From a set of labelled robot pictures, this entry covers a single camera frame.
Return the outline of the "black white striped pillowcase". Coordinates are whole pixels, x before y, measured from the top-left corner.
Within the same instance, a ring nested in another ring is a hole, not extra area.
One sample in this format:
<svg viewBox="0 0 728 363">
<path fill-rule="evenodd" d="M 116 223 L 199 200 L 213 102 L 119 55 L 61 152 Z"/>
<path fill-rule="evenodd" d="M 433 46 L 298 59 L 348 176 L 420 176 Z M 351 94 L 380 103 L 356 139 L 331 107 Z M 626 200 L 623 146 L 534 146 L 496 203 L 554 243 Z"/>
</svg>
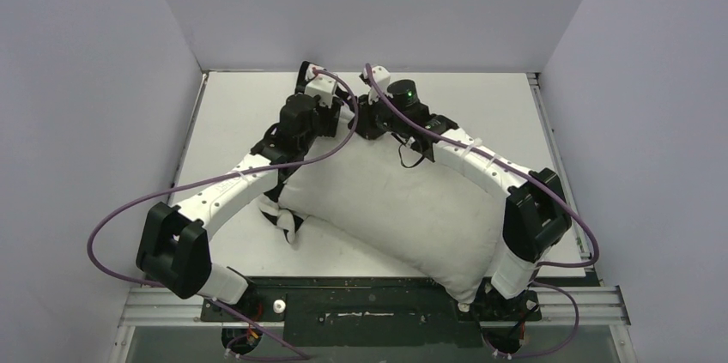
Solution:
<svg viewBox="0 0 728 363">
<path fill-rule="evenodd" d="M 259 196 L 256 202 L 262 216 L 282 231 L 289 245 L 294 245 L 301 227 L 310 215 L 284 208 L 279 204 L 284 187 L 285 182 L 278 180 L 276 186 Z"/>
</svg>

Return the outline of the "white pillow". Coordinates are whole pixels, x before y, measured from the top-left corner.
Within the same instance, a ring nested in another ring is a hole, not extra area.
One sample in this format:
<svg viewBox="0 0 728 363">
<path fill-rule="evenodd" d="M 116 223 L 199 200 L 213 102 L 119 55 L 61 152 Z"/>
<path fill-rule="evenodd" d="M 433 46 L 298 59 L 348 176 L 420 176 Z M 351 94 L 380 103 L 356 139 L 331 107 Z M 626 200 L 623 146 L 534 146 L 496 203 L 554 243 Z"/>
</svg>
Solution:
<svg viewBox="0 0 728 363">
<path fill-rule="evenodd" d="M 353 136 L 331 157 L 299 168 L 279 204 L 310 215 L 304 224 L 330 223 L 470 304 L 494 272 L 504 207 L 446 166 L 402 167 L 417 155 L 398 148 L 390 137 Z"/>
</svg>

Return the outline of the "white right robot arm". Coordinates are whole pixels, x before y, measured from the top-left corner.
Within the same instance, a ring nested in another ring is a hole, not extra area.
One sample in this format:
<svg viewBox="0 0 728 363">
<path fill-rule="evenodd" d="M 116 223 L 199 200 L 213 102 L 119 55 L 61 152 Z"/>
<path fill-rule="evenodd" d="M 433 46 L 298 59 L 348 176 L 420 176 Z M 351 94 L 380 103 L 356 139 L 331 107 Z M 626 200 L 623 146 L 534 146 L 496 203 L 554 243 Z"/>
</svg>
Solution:
<svg viewBox="0 0 728 363">
<path fill-rule="evenodd" d="M 518 310 L 519 295 L 537 274 L 539 263 L 572 226 L 558 202 L 564 196 L 558 175 L 549 168 L 536 172 L 518 166 L 487 150 L 453 120 L 430 112 L 412 80 L 393 82 L 385 96 L 391 106 L 373 90 L 357 99 L 357 133 L 367 140 L 390 134 L 422 159 L 449 167 L 502 203 L 493 289 L 485 302 L 493 316 L 509 317 Z"/>
</svg>

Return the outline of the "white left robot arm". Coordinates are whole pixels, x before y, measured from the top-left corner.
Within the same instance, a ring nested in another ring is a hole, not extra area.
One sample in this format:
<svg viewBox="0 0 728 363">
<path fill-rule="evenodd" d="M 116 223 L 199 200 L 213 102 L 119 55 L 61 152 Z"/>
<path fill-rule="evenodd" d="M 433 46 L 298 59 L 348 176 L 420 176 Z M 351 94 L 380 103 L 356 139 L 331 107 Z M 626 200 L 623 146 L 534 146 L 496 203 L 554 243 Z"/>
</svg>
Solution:
<svg viewBox="0 0 728 363">
<path fill-rule="evenodd" d="M 215 298 L 233 318 L 249 318 L 256 311 L 256 295 L 247 290 L 250 284 L 242 274 L 212 261 L 209 242 L 246 205 L 279 191 L 317 138 L 337 133 L 343 106 L 358 110 L 356 97 L 341 89 L 330 105 L 319 94 L 287 97 L 277 122 L 229 177 L 173 206 L 157 203 L 149 210 L 136 266 L 181 299 Z"/>
</svg>

